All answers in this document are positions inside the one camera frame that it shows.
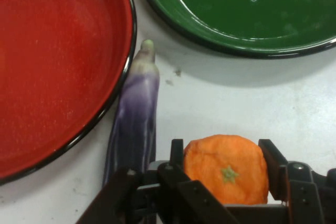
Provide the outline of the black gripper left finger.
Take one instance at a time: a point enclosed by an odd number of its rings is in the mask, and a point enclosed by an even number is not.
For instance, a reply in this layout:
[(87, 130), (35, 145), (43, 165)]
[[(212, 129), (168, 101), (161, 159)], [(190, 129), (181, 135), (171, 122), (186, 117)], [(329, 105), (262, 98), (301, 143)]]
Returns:
[(146, 173), (115, 172), (78, 223), (139, 223), (159, 215), (163, 223), (238, 223), (198, 180), (183, 172), (183, 140), (171, 142), (168, 162)]

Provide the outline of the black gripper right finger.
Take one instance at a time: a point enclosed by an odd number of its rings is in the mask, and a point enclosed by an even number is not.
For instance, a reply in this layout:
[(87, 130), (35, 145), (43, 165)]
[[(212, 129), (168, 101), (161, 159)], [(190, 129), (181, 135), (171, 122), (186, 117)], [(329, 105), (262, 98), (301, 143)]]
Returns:
[(269, 191), (283, 203), (285, 223), (335, 223), (335, 168), (325, 176), (308, 164), (288, 161), (269, 139), (260, 139)]

